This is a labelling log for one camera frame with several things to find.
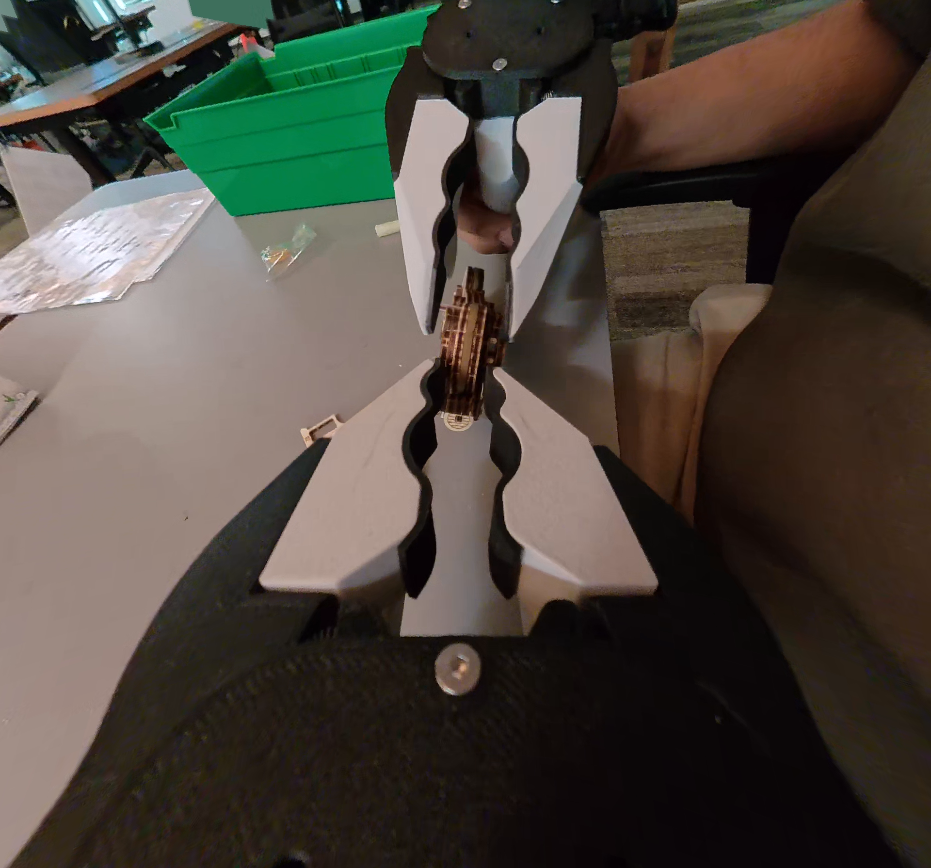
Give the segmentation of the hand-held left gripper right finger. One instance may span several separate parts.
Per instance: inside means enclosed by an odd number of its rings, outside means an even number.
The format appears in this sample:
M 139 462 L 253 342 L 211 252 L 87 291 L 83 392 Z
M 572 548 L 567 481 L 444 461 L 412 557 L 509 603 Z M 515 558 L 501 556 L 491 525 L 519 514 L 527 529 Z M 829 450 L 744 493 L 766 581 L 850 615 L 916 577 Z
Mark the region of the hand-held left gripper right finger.
M 501 367 L 486 378 L 499 472 L 488 559 L 506 599 L 648 596 L 658 578 L 588 437 Z

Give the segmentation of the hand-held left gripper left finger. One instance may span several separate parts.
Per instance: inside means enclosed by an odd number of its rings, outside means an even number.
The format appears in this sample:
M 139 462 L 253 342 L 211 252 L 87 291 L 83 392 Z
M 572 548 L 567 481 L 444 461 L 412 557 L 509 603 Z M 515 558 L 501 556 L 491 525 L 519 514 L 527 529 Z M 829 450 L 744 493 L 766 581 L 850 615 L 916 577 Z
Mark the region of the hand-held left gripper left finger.
M 436 561 L 439 360 L 426 360 L 335 433 L 259 578 L 268 592 L 418 597 Z

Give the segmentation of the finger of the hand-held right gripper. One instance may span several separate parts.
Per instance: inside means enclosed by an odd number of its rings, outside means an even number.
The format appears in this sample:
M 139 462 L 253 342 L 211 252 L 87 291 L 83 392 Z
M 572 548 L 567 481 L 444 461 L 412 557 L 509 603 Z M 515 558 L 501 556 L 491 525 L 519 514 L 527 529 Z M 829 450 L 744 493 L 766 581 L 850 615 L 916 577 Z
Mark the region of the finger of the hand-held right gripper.
M 507 262 L 509 340 L 546 282 L 583 187 L 577 179 L 581 110 L 580 97 L 551 97 L 516 122 L 527 179 L 516 202 L 519 234 Z
M 446 177 L 466 144 L 469 118 L 445 98 L 420 98 L 413 107 L 401 168 L 394 182 L 409 293 L 419 328 L 431 335 L 441 298 L 446 247 L 439 226 L 451 207 Z

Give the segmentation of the wooden gear model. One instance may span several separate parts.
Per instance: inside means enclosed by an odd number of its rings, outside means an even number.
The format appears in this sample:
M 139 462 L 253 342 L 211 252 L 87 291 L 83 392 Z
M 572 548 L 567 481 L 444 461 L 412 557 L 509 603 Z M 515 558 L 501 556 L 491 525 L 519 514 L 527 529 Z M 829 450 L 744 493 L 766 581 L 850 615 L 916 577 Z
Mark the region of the wooden gear model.
M 465 432 L 483 409 L 489 368 L 505 356 L 504 317 L 484 292 L 484 270 L 467 268 L 449 303 L 441 306 L 440 360 L 446 379 L 442 421 L 452 432 Z

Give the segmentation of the person's right forearm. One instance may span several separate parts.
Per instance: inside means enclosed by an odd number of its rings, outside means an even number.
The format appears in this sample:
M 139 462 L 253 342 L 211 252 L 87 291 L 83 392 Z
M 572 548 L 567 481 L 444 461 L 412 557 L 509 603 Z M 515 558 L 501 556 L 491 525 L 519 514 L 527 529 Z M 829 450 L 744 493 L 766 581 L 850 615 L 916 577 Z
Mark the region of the person's right forearm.
M 586 189 L 623 174 L 680 172 L 858 145 L 921 60 L 867 0 L 621 87 Z

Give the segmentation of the grey desk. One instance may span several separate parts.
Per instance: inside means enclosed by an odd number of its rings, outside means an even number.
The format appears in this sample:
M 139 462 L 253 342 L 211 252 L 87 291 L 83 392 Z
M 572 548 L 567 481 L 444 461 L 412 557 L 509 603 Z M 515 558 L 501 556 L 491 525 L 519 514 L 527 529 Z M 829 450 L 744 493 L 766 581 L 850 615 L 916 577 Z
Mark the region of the grey desk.
M 2 444 L 3 866 L 603 865 L 620 858 L 620 660 L 588 599 L 506 599 L 485 402 L 440 416 L 394 200 L 312 210 L 271 282 L 210 208 L 125 299 L 17 316 L 43 398 Z M 500 367 L 588 437 L 611 488 L 600 224 L 570 223 Z M 259 582 L 343 423 L 437 359 L 436 561 L 397 601 Z

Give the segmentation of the person's right hand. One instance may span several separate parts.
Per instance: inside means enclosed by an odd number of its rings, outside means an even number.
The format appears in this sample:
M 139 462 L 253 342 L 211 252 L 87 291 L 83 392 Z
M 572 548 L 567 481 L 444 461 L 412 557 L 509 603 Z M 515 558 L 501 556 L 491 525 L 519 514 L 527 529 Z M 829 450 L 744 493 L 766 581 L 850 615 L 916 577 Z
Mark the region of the person's right hand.
M 510 216 L 485 204 L 477 178 L 470 177 L 462 187 L 456 222 L 459 239 L 479 254 L 505 254 L 513 249 Z

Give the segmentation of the green plastic bin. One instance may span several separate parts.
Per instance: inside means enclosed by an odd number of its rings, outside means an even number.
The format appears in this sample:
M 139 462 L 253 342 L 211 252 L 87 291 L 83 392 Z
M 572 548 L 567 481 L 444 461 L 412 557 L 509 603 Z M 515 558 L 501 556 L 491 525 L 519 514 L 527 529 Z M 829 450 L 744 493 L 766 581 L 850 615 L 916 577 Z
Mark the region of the green plastic bin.
M 437 9 L 251 52 L 146 122 L 235 217 L 392 199 L 386 99 Z

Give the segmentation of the small clear plastic bag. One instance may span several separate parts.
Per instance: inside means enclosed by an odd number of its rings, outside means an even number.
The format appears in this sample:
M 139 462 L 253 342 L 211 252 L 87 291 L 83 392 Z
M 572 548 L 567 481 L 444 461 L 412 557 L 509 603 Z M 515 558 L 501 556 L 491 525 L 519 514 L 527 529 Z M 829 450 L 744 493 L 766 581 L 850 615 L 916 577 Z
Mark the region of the small clear plastic bag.
M 260 257 L 267 280 L 271 281 L 284 276 L 306 252 L 311 251 L 317 237 L 314 229 L 301 223 L 285 241 L 262 248 Z

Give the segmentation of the person's beige trousers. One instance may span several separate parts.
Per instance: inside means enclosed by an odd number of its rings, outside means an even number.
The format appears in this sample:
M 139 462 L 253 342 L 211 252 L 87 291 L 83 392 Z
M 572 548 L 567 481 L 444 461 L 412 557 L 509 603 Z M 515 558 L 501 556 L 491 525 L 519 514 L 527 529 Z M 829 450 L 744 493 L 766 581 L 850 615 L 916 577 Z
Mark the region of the person's beige trousers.
M 620 459 L 690 525 L 708 396 L 725 354 L 772 290 L 714 285 L 693 300 L 685 329 L 611 344 Z

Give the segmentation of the person's olive shirt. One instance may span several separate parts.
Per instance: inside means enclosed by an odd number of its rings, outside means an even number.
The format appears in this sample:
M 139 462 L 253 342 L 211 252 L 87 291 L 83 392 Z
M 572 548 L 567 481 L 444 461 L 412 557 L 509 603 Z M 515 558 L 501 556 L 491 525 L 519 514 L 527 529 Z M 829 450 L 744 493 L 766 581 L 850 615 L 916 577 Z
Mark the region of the person's olive shirt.
M 929 866 L 929 1 L 867 0 L 919 59 L 800 211 L 705 411 L 699 516 L 906 866 Z

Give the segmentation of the silver foil sheet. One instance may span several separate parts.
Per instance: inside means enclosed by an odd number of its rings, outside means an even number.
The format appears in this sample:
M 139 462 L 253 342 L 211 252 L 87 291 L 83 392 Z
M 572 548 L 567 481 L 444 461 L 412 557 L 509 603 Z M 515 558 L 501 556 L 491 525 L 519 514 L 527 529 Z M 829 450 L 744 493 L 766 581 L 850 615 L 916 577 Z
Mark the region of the silver foil sheet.
M 2 257 L 2 316 L 122 298 L 157 274 L 214 202 L 200 188 L 56 220 Z

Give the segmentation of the white packet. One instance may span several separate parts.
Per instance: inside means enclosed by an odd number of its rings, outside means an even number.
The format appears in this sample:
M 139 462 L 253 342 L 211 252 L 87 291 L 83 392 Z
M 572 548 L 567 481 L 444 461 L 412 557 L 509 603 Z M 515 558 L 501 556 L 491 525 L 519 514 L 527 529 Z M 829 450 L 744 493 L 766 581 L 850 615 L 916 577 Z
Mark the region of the white packet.
M 21 420 L 26 418 L 30 410 L 38 403 L 38 399 L 37 392 L 9 378 L 1 377 L 1 443 L 4 443 Z

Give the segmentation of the wooden background table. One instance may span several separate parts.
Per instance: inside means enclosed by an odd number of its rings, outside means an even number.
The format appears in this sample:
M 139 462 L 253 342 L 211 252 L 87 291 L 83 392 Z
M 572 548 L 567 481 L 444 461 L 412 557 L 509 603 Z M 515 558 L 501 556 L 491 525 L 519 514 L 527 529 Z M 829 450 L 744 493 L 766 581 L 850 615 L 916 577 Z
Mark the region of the wooden background table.
M 239 35 L 242 25 L 215 21 L 192 23 L 169 35 L 154 54 L 120 54 L 76 69 L 64 79 L 39 88 L 1 108 L 1 127 L 12 129 L 31 122 L 69 117 L 94 108 L 117 94 L 180 64 L 204 48 Z

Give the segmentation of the white panel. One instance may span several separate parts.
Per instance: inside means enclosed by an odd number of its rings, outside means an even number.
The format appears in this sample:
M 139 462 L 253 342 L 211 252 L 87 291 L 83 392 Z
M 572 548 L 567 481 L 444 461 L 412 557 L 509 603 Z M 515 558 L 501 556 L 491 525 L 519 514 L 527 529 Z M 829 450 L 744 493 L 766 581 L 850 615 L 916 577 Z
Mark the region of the white panel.
M 29 237 L 94 189 L 89 174 L 69 154 L 2 147 L 2 165 Z

